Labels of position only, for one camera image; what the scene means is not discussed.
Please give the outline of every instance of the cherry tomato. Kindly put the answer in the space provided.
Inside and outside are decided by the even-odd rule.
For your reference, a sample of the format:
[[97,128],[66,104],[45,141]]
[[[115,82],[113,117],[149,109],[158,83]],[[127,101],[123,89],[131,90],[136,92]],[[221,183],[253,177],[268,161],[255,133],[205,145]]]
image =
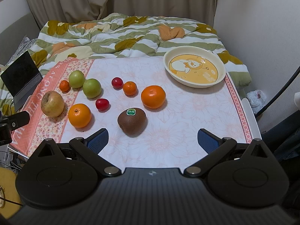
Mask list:
[[110,102],[107,99],[100,98],[96,101],[96,108],[100,111],[106,110],[110,106]]
[[123,80],[119,77],[113,78],[112,79],[112,86],[114,88],[117,88],[117,89],[121,88],[123,86]]

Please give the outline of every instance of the kiwi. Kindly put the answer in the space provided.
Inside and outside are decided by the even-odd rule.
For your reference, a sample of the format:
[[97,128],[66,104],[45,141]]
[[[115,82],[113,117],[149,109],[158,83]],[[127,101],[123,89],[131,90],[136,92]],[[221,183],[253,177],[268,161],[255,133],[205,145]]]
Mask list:
[[145,129],[146,113],[140,108],[129,108],[118,116],[118,124],[126,135],[134,136]]

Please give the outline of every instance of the blue gripper pad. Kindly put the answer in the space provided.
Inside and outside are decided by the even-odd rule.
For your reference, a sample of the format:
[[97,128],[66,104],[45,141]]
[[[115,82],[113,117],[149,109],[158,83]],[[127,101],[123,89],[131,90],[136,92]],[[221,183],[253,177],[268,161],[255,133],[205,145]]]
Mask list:
[[86,140],[86,146],[98,154],[108,144],[108,131],[97,131]]
[[197,139],[198,144],[207,152],[207,154],[210,154],[219,147],[219,142],[210,137],[208,134],[204,133],[201,129],[198,131]]

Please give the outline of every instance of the orange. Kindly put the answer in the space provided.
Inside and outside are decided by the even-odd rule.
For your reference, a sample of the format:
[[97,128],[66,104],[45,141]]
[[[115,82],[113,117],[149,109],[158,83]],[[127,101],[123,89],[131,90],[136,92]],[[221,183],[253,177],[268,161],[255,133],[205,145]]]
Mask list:
[[132,96],[137,93],[137,85],[135,82],[128,81],[123,85],[125,95]]
[[69,82],[66,80],[61,81],[61,83],[59,84],[59,89],[62,92],[67,92],[70,89]]
[[70,108],[68,118],[75,128],[83,128],[92,118],[91,110],[85,104],[75,104]]
[[166,93],[162,87],[158,85],[147,86],[141,94],[141,99],[146,107],[151,109],[159,108],[166,99]]

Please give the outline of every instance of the yellow plate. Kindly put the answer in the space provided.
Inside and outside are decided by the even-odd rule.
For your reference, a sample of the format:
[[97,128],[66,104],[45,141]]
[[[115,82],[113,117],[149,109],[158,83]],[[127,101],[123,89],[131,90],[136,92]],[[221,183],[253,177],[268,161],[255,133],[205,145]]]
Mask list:
[[214,86],[226,74],[225,66],[217,55],[195,46],[176,47],[164,55],[163,62],[175,80],[194,88]]

